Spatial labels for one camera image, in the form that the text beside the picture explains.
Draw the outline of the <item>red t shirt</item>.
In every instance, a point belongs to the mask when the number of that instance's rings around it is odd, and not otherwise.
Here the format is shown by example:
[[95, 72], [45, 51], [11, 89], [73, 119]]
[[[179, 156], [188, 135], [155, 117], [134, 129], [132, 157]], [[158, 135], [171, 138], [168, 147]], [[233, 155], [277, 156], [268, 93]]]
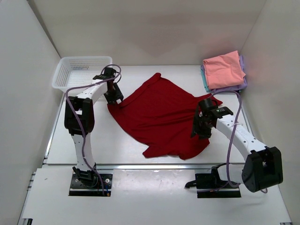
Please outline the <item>red t shirt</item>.
[[120, 127], [148, 148], [146, 158], [178, 156], [187, 160], [200, 154], [208, 139], [191, 137], [198, 102], [210, 94], [195, 97], [155, 73], [119, 104], [108, 110]]

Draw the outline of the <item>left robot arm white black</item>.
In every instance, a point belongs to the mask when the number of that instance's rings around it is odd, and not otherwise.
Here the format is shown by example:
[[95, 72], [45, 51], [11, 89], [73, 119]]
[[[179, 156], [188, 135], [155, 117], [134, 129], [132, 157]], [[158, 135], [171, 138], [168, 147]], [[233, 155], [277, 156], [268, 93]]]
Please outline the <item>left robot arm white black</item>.
[[69, 88], [65, 93], [64, 126], [73, 139], [77, 158], [73, 171], [87, 188], [99, 184], [104, 187], [91, 150], [90, 138], [95, 126], [94, 104], [101, 96], [110, 105], [123, 101], [123, 94], [115, 81], [117, 78], [121, 78], [121, 67], [109, 64], [92, 78], [91, 84]]

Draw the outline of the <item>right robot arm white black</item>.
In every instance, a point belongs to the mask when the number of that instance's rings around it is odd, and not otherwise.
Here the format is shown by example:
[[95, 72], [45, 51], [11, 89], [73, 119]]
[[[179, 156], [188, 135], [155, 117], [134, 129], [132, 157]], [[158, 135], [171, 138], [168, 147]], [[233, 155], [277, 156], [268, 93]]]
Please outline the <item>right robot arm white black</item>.
[[283, 182], [282, 155], [277, 147], [268, 147], [256, 139], [238, 121], [238, 115], [228, 107], [218, 107], [215, 100], [207, 98], [198, 103], [191, 136], [209, 139], [215, 128], [229, 139], [229, 147], [235, 146], [243, 156], [244, 165], [226, 162], [211, 168], [210, 173], [196, 176], [185, 188], [196, 187], [199, 192], [216, 192], [225, 187], [238, 188], [243, 184], [250, 192], [267, 192], [267, 188]]

